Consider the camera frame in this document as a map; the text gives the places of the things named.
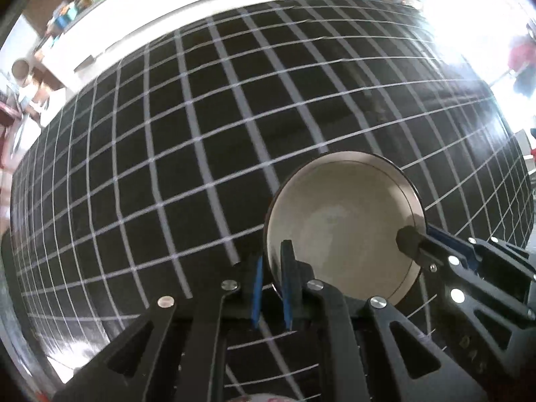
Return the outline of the white cabinet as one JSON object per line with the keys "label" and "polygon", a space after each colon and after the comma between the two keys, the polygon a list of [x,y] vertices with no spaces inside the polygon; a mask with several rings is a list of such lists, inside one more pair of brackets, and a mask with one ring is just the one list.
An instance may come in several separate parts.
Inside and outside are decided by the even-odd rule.
{"label": "white cabinet", "polygon": [[137,47],[179,25],[178,12],[203,0],[101,0],[43,52],[42,64],[78,92]]}

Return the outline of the black white grid tablecloth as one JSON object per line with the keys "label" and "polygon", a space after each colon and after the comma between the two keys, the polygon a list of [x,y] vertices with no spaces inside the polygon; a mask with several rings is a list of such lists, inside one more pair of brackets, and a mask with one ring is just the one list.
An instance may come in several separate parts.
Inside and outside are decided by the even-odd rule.
{"label": "black white grid tablecloth", "polygon": [[[259,325],[228,330],[220,401],[328,401],[314,333],[286,328],[263,231],[286,180],[336,151],[401,168],[426,228],[526,251],[533,198],[519,142],[487,83],[415,9],[273,1],[134,51],[27,151],[2,243],[24,333],[75,374],[159,298],[194,298],[262,257]],[[443,290],[419,269],[398,304],[384,299],[460,366],[439,320]]]}

